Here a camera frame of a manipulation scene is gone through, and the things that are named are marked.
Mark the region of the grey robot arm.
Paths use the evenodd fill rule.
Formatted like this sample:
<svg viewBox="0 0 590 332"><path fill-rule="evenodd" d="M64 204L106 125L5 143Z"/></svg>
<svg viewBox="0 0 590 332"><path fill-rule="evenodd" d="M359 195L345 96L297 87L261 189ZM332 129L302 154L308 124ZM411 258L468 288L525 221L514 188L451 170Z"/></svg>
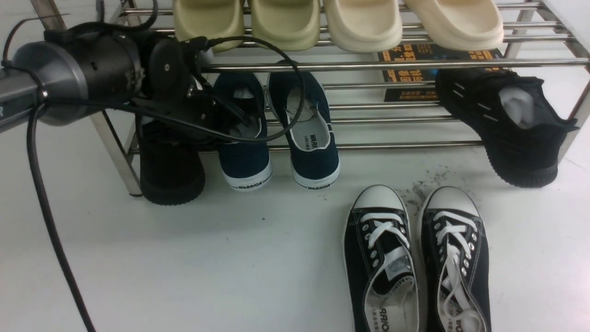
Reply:
<svg viewBox="0 0 590 332"><path fill-rule="evenodd" d="M1 132L30 119L65 126L107 108L158 120L181 137L227 140L252 117L201 76L195 56L204 45L154 32L46 31L1 64Z"/></svg>

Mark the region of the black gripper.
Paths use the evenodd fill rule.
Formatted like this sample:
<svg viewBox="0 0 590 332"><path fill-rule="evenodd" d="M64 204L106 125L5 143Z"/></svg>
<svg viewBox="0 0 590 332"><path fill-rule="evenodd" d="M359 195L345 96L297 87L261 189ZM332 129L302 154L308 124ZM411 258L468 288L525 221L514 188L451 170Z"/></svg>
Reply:
<svg viewBox="0 0 590 332"><path fill-rule="evenodd" d="M136 103L159 116L137 115L139 144L221 144L252 128L252 111L202 76L198 56L208 48L204 37L179 42L166 35L139 35L136 41L145 69Z"/></svg>

